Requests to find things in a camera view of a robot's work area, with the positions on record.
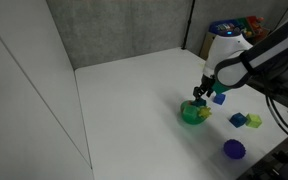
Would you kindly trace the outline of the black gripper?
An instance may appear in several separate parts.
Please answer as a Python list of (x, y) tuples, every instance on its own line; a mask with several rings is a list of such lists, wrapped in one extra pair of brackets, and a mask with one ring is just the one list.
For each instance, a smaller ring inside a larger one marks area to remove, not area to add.
[(204, 94), (206, 94), (206, 97), (210, 97), (211, 94), (214, 92), (214, 90), (212, 89), (214, 84), (215, 79), (213, 77), (207, 77), (203, 75), (201, 79), (201, 85), (193, 89), (193, 96), (195, 97), (195, 100), (198, 100), (200, 98), (200, 95)]

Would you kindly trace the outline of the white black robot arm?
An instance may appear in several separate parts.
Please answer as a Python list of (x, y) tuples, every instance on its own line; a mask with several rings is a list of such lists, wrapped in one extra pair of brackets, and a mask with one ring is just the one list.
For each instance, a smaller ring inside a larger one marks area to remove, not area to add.
[(216, 35), (203, 68), (201, 85), (193, 90), (198, 101), (204, 94), (240, 88), (256, 75), (270, 71), (288, 56), (288, 18), (264, 40), (251, 45), (241, 33)]

